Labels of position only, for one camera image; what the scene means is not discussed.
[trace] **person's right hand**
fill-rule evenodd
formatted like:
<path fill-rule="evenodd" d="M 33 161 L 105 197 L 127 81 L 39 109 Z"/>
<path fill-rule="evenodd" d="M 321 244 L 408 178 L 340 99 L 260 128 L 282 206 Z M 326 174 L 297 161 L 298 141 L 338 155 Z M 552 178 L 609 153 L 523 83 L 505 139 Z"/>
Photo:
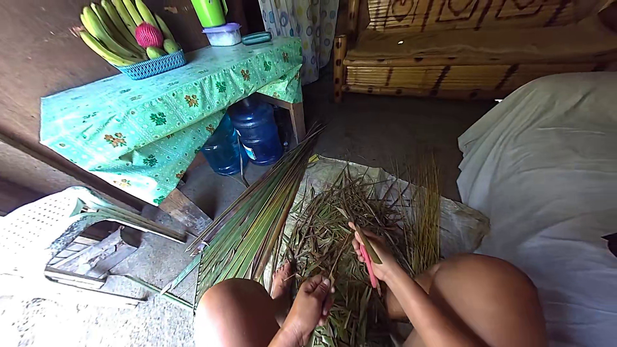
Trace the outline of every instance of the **person's right hand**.
<path fill-rule="evenodd" d="M 358 260 L 361 262 L 366 262 L 366 259 L 364 259 L 362 253 L 360 252 L 360 245 L 364 245 L 364 243 L 362 242 L 362 239 L 357 231 L 359 227 L 356 227 L 352 222 L 349 222 L 349 227 L 356 230 L 355 239 L 352 240 L 352 244 L 354 246 L 354 251 L 358 256 Z M 381 259 L 381 264 L 373 263 L 373 273 L 375 274 L 375 277 L 386 282 L 387 279 L 400 268 L 400 265 L 396 259 L 394 259 L 394 256 L 386 246 L 383 238 L 369 232 L 364 228 L 362 228 L 362 232 L 371 243 L 371 246 L 375 250 L 375 253 L 377 253 L 377 256 Z"/>
<path fill-rule="evenodd" d="M 297 341 L 298 346 L 309 342 L 317 324 L 326 323 L 334 302 L 331 293 L 334 293 L 333 283 L 322 275 L 313 276 L 300 286 L 294 304 L 281 327 Z"/>

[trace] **thigh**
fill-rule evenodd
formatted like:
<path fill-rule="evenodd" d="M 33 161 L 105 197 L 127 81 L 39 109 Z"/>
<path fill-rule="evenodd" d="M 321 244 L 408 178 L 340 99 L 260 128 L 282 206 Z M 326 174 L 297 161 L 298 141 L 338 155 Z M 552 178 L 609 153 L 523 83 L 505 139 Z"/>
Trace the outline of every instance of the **thigh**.
<path fill-rule="evenodd" d="M 467 254 L 442 263 L 429 297 L 460 328 L 489 346 L 546 346 L 546 327 L 536 287 L 510 263 Z M 406 346 L 424 343 L 414 332 Z"/>
<path fill-rule="evenodd" d="M 213 286 L 195 313 L 197 347 L 266 347 L 278 329 L 272 298 L 252 280 L 233 278 Z"/>

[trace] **white plastic chair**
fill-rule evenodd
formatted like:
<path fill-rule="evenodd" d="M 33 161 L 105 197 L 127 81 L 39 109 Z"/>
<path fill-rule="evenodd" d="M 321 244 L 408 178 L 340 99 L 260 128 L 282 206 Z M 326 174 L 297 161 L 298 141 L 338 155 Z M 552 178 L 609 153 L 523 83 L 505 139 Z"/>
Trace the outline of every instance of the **white plastic chair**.
<path fill-rule="evenodd" d="M 73 186 L 60 193 L 46 196 L 24 205 L 5 217 L 0 217 L 0 276 L 19 279 L 34 289 L 39 297 L 52 293 L 67 293 L 78 299 L 106 300 L 135 305 L 140 299 L 105 293 L 50 280 L 44 272 L 49 261 L 65 249 L 81 232 L 102 220 L 118 222 L 144 232 L 151 232 L 170 240 L 185 241 L 184 230 L 176 232 L 149 219 L 108 202 L 96 192 Z M 80 277 L 84 281 L 101 281 Z"/>

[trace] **polka dot curtain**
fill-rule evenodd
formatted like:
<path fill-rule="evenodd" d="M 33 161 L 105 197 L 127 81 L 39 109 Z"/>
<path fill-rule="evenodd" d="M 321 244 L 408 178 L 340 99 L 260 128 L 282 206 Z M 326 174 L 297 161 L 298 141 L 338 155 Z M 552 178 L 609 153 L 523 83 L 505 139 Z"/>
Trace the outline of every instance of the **polka dot curtain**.
<path fill-rule="evenodd" d="M 339 0 L 259 0 L 263 24 L 272 36 L 302 39 L 302 84 L 319 78 L 330 59 Z"/>

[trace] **table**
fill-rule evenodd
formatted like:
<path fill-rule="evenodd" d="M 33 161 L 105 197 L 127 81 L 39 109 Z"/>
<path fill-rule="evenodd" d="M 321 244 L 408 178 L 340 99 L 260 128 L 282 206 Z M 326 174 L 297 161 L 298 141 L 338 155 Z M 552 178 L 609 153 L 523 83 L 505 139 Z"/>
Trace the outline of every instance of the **table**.
<path fill-rule="evenodd" d="M 252 93 L 289 109 L 297 140 L 304 137 L 300 39 L 209 46 L 186 58 L 145 80 L 120 74 L 42 98 L 41 144 L 158 206 L 226 108 Z"/>

